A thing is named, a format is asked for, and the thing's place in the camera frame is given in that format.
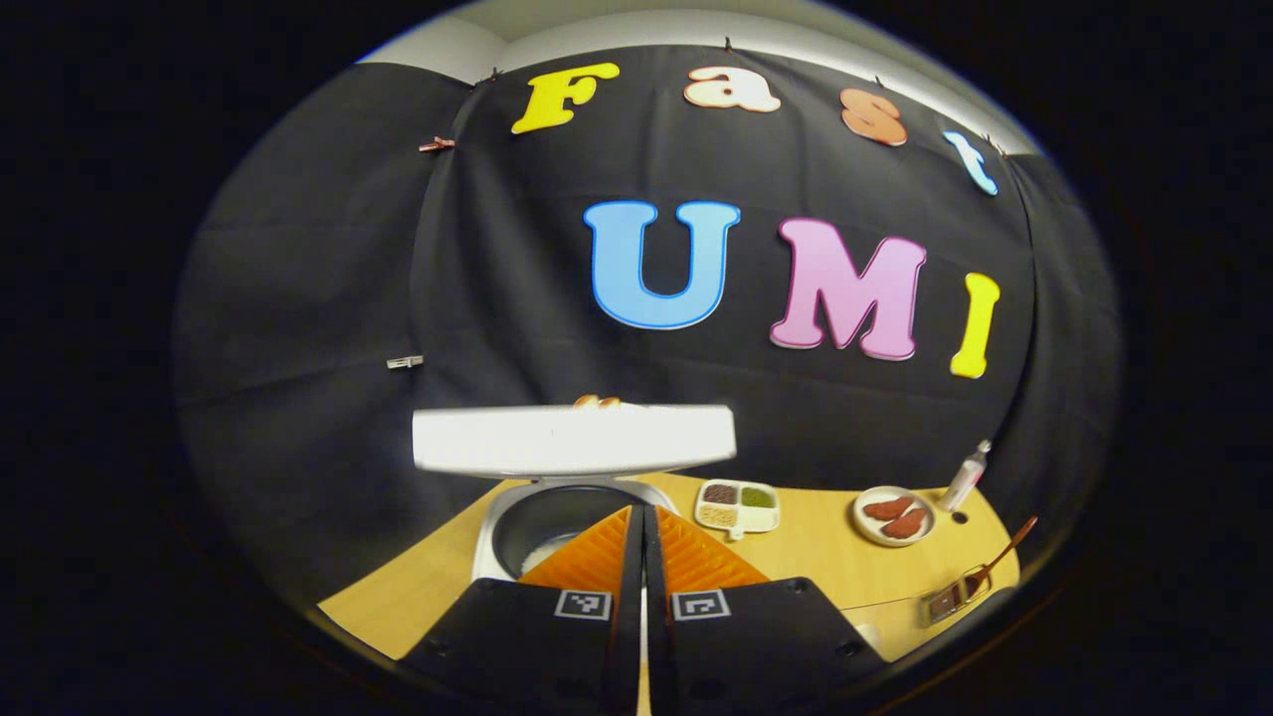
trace black fabric backdrop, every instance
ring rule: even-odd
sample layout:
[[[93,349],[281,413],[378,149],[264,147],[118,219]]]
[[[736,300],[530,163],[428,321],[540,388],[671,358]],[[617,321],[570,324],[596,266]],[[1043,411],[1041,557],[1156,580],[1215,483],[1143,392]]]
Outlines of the black fabric backdrop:
[[[514,136],[547,71],[612,61],[563,126]],[[771,113],[689,104],[695,68],[764,75]],[[901,111],[909,139],[850,132],[839,92]],[[942,136],[985,158],[983,194]],[[439,134],[454,150],[420,155]],[[621,325],[596,304],[582,214],[654,204],[643,275],[687,279],[691,200],[738,206],[724,296],[677,331]],[[855,265],[886,236],[924,246],[917,353],[900,363],[769,341],[782,319],[785,218],[836,226]],[[1001,287],[987,375],[950,375],[964,275]],[[971,131],[875,83],[794,60],[708,47],[633,47],[554,60],[470,88],[397,65],[349,69],[244,161],[196,237],[176,315],[177,387],[201,485],[286,598],[312,604],[391,559],[490,488],[414,469],[410,412],[565,403],[583,392],[724,403],[738,457],[694,474],[777,485],[937,487],[983,437],[981,483],[1009,529],[1041,516],[1021,554],[1059,539],[1097,476],[1120,380],[1116,302],[1064,181],[1004,159]],[[858,333],[868,327],[869,322]],[[424,364],[384,361],[423,353]]]

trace letter m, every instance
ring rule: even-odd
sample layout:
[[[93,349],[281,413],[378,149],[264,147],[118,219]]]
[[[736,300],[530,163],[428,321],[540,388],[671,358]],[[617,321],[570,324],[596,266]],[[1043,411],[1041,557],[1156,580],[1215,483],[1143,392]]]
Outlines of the letter m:
[[[787,315],[769,330],[770,340],[784,348],[821,344],[822,329],[815,320],[821,298],[836,348],[853,341],[873,308],[875,322],[862,336],[862,352],[881,361],[905,361],[915,354],[910,329],[924,247],[905,238],[885,238],[858,274],[831,224],[787,219],[778,233],[792,245],[792,284]]]

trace wooden handle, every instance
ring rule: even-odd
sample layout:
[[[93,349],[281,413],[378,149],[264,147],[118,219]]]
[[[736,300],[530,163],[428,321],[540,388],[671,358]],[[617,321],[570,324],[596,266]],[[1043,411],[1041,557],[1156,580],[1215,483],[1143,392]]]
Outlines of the wooden handle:
[[[1034,515],[1032,517],[1030,517],[1026,521],[1025,526],[1021,527],[1020,530],[1017,530],[1017,534],[1012,536],[1012,541],[1008,543],[1008,547],[1004,547],[1003,552],[1001,552],[999,555],[995,557],[993,562],[990,562],[989,564],[987,564],[985,568],[981,569],[980,575],[989,575],[990,569],[993,569],[994,566],[999,563],[999,559],[1003,559],[1004,557],[1007,557],[1008,553],[1012,552],[1013,547],[1021,544],[1021,540],[1026,539],[1026,535],[1030,534],[1030,530],[1034,529],[1034,524],[1037,522],[1037,521],[1039,521],[1039,516],[1037,515]]]

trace blue letter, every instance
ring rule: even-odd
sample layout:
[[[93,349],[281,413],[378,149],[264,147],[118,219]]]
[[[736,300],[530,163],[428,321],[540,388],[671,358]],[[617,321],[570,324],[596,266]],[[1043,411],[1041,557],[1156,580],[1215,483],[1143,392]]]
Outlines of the blue letter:
[[[653,293],[640,278],[645,227],[658,210],[644,201],[603,201],[583,213],[592,227],[592,293],[620,324],[675,330],[707,319],[724,293],[724,240],[742,214],[719,201],[689,201],[676,218],[690,227],[690,280],[675,296]]]
[[[999,187],[994,185],[994,180],[985,176],[985,169],[981,168],[981,164],[985,162],[981,153],[973,149],[973,145],[967,143],[967,139],[964,139],[964,135],[957,131],[943,131],[942,136],[946,138],[946,141],[953,144],[955,149],[959,149],[959,155],[964,159],[964,168],[967,169],[969,176],[973,177],[976,186],[980,186],[981,191],[989,194],[990,196],[998,194]]]

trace clip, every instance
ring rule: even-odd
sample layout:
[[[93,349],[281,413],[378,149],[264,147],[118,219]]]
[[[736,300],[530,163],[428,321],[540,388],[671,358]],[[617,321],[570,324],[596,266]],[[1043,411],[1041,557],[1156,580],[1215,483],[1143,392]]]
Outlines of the clip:
[[[434,135],[433,141],[420,145],[420,152],[438,152],[439,149],[451,149],[454,145],[454,139],[442,139],[440,136]]]
[[[424,355],[407,355],[406,358],[393,358],[392,361],[386,361],[384,366],[391,371],[396,371],[398,368],[414,368],[420,363],[424,363]]]

